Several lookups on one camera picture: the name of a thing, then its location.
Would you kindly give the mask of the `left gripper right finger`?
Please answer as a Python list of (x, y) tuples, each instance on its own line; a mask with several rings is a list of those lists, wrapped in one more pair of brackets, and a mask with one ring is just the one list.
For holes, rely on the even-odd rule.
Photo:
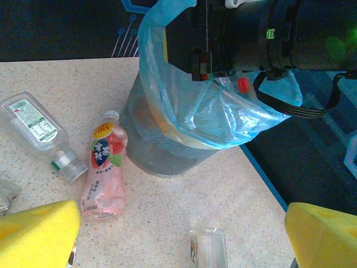
[(356, 267), (356, 216), (290, 203), (285, 229), (299, 267)]

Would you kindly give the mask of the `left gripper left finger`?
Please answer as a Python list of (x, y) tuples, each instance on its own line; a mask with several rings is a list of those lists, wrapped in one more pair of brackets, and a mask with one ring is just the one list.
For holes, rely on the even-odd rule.
[(80, 229), (76, 201), (1, 217), (1, 267), (67, 267)]

